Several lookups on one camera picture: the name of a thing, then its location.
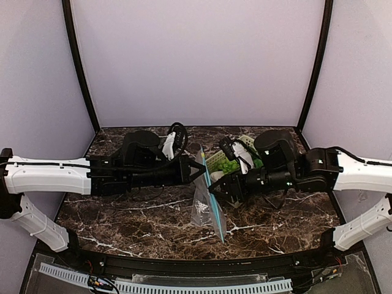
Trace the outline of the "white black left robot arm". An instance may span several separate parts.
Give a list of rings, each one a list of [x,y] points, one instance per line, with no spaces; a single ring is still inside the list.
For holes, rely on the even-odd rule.
[[[71,160],[19,157],[1,151],[1,219],[16,222],[53,252],[78,254],[76,233],[55,224],[26,196],[28,192],[67,192],[111,196],[133,188],[190,184],[204,174],[204,165],[185,155],[187,133],[173,126],[165,141],[148,130],[125,135],[110,156]]]

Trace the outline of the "clear zip top bag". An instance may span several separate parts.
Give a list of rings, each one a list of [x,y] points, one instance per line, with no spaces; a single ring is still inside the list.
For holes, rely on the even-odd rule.
[[[227,221],[215,195],[209,191],[212,180],[202,146],[196,155],[196,163],[202,164],[205,172],[194,181],[195,192],[190,223],[197,227],[211,227],[221,243],[225,243]]]

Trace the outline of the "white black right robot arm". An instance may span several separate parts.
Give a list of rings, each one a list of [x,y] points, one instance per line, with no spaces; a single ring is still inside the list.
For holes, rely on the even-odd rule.
[[[362,159],[344,148],[313,148],[301,154],[289,132],[269,130],[253,142],[262,161],[246,163],[246,172],[234,171],[209,185],[209,191],[233,203],[255,194],[289,189],[301,192],[368,190],[383,192],[373,207],[350,222],[328,229],[320,245],[346,251],[391,224],[391,162]]]

